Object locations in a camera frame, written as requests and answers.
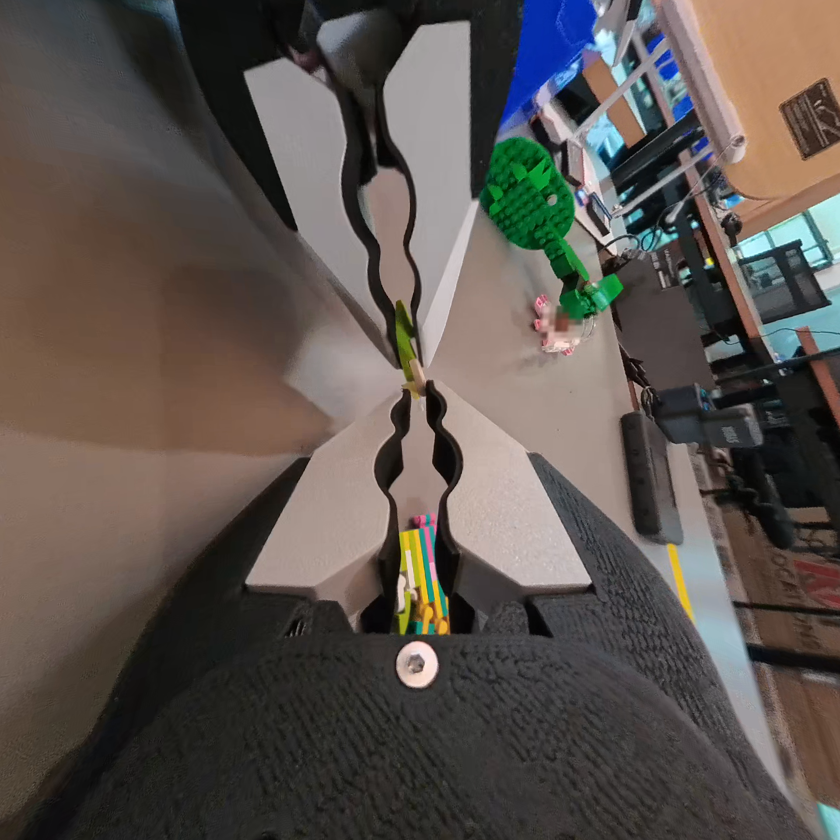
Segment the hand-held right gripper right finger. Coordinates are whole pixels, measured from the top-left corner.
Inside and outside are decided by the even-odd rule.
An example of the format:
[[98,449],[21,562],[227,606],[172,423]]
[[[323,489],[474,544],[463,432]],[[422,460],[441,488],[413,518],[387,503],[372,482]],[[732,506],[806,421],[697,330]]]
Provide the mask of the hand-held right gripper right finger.
[[427,383],[426,406],[445,483],[435,552],[452,623],[587,594],[592,578],[528,450],[442,381]]

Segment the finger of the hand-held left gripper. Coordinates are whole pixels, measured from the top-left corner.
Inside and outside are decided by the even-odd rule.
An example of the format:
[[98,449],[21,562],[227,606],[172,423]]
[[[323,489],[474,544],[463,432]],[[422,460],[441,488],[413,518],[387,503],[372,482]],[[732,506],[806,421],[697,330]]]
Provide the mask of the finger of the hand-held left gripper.
[[476,220],[471,194],[470,22],[419,27],[385,78],[387,132],[413,188],[408,248],[421,281],[415,324],[429,366]]
[[375,348],[399,368],[395,307],[360,197],[367,140],[352,98],[286,58],[246,70],[245,83],[299,239]]

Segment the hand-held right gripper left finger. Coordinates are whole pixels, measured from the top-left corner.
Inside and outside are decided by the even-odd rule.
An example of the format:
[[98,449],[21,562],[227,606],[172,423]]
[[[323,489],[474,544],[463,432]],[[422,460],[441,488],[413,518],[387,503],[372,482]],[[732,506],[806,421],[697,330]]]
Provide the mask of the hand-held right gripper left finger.
[[400,574],[391,488],[403,473],[406,390],[310,457],[245,581],[249,593],[335,602],[365,631],[390,631]]

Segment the striped teal pink lego wing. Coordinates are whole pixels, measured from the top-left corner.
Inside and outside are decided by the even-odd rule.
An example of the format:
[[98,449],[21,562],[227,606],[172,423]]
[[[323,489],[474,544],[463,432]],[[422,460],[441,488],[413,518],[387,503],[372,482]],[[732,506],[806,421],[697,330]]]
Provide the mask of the striped teal pink lego wing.
[[399,533],[400,569],[392,632],[402,636],[449,635],[452,626],[448,596],[436,564],[436,515],[415,516],[410,525]]

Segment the lime green lego feather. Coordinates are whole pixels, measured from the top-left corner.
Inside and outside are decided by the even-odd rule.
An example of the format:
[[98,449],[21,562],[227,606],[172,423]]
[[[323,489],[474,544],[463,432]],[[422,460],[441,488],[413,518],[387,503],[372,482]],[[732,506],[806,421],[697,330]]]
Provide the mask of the lime green lego feather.
[[425,398],[426,375],[419,358],[417,331],[403,300],[395,303],[395,345],[405,378],[404,389],[415,400]]

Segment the green lego plant stand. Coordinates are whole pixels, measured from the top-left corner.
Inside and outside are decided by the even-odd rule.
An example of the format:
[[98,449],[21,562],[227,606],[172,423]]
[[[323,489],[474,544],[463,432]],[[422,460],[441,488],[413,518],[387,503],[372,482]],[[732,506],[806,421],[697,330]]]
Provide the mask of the green lego plant stand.
[[583,320],[609,309],[623,291],[617,275],[592,281],[568,242],[575,199],[538,141],[512,136],[494,147],[479,202],[509,243],[545,255],[563,282],[559,309],[570,319]]

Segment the pink white lego flower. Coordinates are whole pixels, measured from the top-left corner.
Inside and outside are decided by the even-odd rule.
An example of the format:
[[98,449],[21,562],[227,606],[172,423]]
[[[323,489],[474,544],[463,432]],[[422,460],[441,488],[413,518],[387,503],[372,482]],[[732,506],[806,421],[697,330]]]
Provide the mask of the pink white lego flower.
[[539,295],[534,301],[533,330],[540,336],[546,354],[572,355],[590,332],[589,318],[575,318],[559,303]]

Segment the blue bin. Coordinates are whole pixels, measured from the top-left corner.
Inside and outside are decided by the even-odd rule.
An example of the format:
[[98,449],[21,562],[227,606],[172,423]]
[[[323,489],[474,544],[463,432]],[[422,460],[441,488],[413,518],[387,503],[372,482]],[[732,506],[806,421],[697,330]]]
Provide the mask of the blue bin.
[[500,126],[515,119],[551,79],[564,74],[593,41],[590,1],[525,1],[516,66]]

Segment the black power strip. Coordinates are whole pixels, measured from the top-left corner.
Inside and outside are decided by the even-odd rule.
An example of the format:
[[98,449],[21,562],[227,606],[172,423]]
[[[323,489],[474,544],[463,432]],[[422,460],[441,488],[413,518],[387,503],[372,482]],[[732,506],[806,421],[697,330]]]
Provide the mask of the black power strip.
[[669,441],[644,412],[621,417],[623,450],[633,524],[636,531],[657,544],[684,541],[669,468]]

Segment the yellow tape strip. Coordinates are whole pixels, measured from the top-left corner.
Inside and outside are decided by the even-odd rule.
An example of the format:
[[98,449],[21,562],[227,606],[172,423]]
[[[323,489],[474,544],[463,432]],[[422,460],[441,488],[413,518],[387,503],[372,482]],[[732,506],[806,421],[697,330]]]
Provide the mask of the yellow tape strip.
[[687,614],[689,620],[696,624],[696,618],[693,611],[693,607],[690,601],[690,597],[688,594],[688,590],[686,587],[686,579],[684,576],[684,571],[681,566],[681,562],[679,559],[679,552],[677,546],[669,542],[666,545],[667,553],[668,553],[668,561],[670,564],[671,573],[674,578],[675,584],[675,591],[677,597],[679,599],[680,604],[682,605],[685,613]]

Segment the grey clamp box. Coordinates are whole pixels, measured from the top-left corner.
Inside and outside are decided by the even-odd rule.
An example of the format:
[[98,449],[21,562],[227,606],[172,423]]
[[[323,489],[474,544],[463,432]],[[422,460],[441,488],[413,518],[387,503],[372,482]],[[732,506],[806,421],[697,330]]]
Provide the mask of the grey clamp box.
[[719,408],[698,384],[656,391],[652,412],[655,424],[674,445],[757,448],[763,444],[752,404]]

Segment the dark grey panel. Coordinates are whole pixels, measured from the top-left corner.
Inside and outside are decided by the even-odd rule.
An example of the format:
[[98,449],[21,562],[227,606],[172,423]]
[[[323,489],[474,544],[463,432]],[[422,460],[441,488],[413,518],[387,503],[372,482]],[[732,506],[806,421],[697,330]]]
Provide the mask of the dark grey panel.
[[664,257],[630,259],[617,271],[623,291],[614,302],[619,342],[641,362],[648,382],[663,391],[715,381],[700,325],[675,269]]

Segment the cardboard box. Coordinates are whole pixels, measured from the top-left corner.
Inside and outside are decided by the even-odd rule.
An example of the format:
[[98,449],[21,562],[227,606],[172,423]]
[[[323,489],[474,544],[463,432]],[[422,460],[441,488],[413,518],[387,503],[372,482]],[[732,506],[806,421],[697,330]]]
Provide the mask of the cardboard box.
[[746,642],[839,655],[839,572],[813,553],[774,547],[752,519],[725,510],[728,588]]

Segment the beige panel with label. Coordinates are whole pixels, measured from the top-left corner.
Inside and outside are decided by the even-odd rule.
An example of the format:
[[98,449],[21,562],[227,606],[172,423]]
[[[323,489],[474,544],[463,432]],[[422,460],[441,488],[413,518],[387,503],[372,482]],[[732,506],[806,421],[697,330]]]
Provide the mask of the beige panel with label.
[[740,195],[838,193],[839,3],[657,2],[659,25]]

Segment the long brown-edged desk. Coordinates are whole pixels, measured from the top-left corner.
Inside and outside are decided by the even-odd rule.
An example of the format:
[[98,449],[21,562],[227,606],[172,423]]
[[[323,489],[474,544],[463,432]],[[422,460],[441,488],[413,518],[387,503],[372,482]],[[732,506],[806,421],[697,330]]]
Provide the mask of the long brown-edged desk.
[[687,171],[686,180],[692,193],[695,194],[696,209],[709,255],[714,259],[723,275],[751,351],[764,362],[774,362],[774,352],[765,334],[763,323],[749,293],[749,288],[746,285],[736,256],[723,234],[714,208],[707,199],[705,193],[706,182],[702,180],[703,175],[698,171],[697,166],[692,164]]

